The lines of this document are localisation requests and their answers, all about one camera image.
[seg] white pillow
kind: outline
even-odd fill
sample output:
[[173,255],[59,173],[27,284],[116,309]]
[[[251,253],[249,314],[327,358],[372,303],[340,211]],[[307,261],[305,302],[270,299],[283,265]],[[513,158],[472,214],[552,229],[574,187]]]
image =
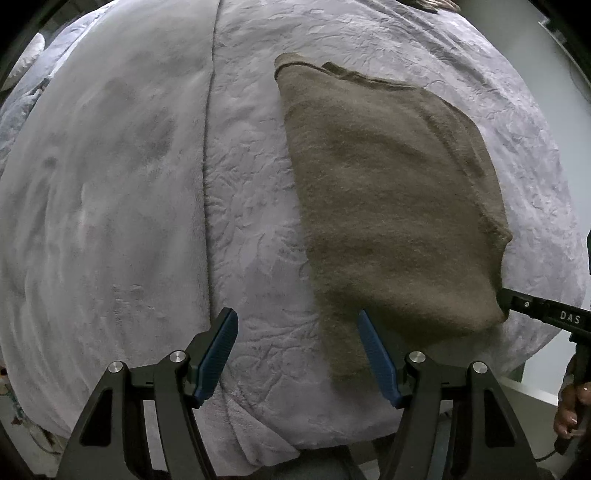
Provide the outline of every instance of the white pillow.
[[4,82],[4,85],[2,85],[2,88],[0,88],[0,92],[14,87],[31,65],[35,63],[35,60],[41,55],[44,48],[45,38],[40,33],[36,33],[21,57],[17,60],[16,65],[10,71],[10,74],[8,74],[8,78]]

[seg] metal screw cap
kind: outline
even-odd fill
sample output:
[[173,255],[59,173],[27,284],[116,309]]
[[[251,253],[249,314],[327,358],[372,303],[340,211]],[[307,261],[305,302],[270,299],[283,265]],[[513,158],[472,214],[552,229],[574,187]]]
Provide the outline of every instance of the metal screw cap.
[[182,350],[177,350],[176,352],[171,353],[168,358],[170,358],[171,362],[178,364],[187,358],[187,354]]
[[410,352],[408,357],[416,364],[422,364],[426,359],[425,354],[419,351]]
[[472,368],[477,374],[485,374],[486,372],[488,372],[488,367],[482,362],[474,362]]
[[109,372],[115,374],[117,372],[120,372],[122,368],[123,364],[121,362],[113,362],[109,365]]

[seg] bed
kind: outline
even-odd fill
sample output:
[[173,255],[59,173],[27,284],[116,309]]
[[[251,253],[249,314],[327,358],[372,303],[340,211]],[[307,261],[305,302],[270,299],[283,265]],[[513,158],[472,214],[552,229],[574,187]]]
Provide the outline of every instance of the bed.
[[[44,429],[69,435],[110,361],[153,363],[231,306],[239,337],[196,411],[218,475],[396,430],[378,391],[332,385],[319,350],[273,78],[285,51],[415,83],[468,114],[513,234],[504,286],[581,305],[585,249],[548,125],[460,15],[394,0],[119,0],[91,15],[0,111],[0,347]],[[429,354],[503,375],[556,334],[512,313]],[[150,405],[147,428],[163,468]]]

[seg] finger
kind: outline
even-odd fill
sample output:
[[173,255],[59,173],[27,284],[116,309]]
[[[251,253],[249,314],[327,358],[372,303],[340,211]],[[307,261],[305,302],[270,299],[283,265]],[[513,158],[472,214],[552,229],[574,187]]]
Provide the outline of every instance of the finger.
[[440,8],[444,8],[446,10],[451,10],[452,12],[459,12],[460,7],[458,7],[454,2],[450,0],[439,0]]
[[591,405],[591,382],[577,388],[577,398],[583,405]]
[[438,4],[433,0],[422,0],[420,2],[423,5],[423,8],[428,12],[437,12]]
[[571,438],[571,434],[569,433],[569,429],[566,425],[563,425],[559,421],[554,421],[554,432],[560,438],[569,439]]
[[562,400],[559,402],[558,407],[566,408],[566,410],[573,410],[577,406],[577,391],[575,387],[567,385],[562,391]]
[[577,426],[577,414],[575,411],[567,410],[566,408],[558,408],[556,416],[554,417],[562,425],[575,428]]
[[418,8],[420,10],[424,10],[425,12],[429,12],[432,14],[436,14],[437,13],[437,8],[435,8],[434,6],[432,6],[431,2],[426,1],[426,0],[416,0],[416,1],[410,1],[408,3],[406,3],[409,7],[414,7],[414,8]]

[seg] brown towel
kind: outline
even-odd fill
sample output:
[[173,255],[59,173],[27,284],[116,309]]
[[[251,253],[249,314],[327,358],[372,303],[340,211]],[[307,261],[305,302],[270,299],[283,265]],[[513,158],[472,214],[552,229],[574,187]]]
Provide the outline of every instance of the brown towel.
[[333,378],[369,373],[362,308],[411,348],[504,322],[511,233],[476,125],[423,88],[294,53],[275,79]]

